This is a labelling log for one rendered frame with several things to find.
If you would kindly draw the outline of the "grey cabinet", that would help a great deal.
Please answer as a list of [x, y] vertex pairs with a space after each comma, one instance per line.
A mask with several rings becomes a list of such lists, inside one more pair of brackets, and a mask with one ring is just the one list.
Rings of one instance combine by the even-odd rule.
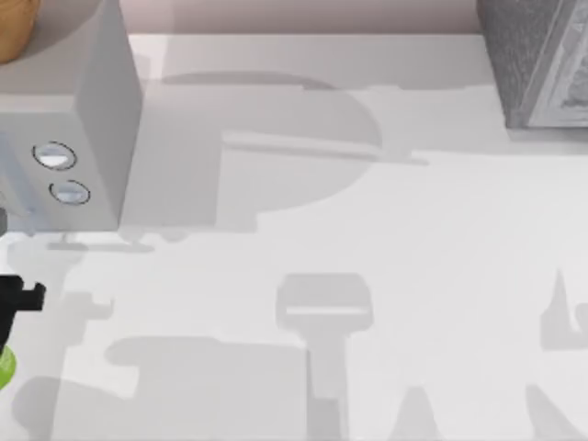
[[505, 125], [588, 129], [588, 0], [477, 0]]

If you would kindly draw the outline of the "green bottle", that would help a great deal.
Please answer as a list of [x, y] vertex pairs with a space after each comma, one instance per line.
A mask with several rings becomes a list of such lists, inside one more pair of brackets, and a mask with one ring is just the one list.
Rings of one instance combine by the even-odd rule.
[[5, 346], [0, 353], [0, 390], [4, 389], [15, 376], [17, 358], [14, 351]]

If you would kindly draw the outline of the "large microwave knob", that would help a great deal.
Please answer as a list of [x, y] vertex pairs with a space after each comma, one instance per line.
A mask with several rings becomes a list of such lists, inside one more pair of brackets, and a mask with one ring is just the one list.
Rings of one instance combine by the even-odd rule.
[[40, 165], [53, 171], [68, 170], [77, 163], [76, 153], [66, 144], [57, 141], [34, 145], [32, 155]]

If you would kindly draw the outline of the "small microwave knob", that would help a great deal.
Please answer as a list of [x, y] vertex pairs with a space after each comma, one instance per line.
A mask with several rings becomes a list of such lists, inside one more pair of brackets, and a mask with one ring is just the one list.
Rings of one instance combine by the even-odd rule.
[[49, 191], [55, 200], [64, 205], [84, 205], [91, 198], [90, 190], [75, 180], [51, 183], [49, 185]]

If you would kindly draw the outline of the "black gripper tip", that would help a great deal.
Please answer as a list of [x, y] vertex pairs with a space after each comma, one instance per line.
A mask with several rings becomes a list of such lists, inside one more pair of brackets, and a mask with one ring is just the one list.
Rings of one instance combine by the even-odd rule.
[[16, 314], [21, 311], [42, 311], [46, 287], [36, 282], [24, 288], [18, 275], [0, 275], [0, 356], [4, 353]]

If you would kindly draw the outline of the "wooden bowl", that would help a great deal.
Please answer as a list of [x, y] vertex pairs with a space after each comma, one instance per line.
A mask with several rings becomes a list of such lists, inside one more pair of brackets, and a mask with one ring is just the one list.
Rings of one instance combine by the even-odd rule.
[[26, 49], [40, 10], [40, 0], [0, 0], [0, 64]]

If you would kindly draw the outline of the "pale microwave oven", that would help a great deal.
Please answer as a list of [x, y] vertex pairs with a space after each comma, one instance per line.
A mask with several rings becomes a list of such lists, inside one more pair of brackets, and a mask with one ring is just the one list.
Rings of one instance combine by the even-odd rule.
[[[0, 64], [0, 236], [116, 230], [141, 112], [120, 0], [40, 0], [28, 46]], [[76, 165], [40, 165], [32, 148], [49, 141], [69, 146]], [[65, 180], [90, 200], [55, 200], [49, 185]]]

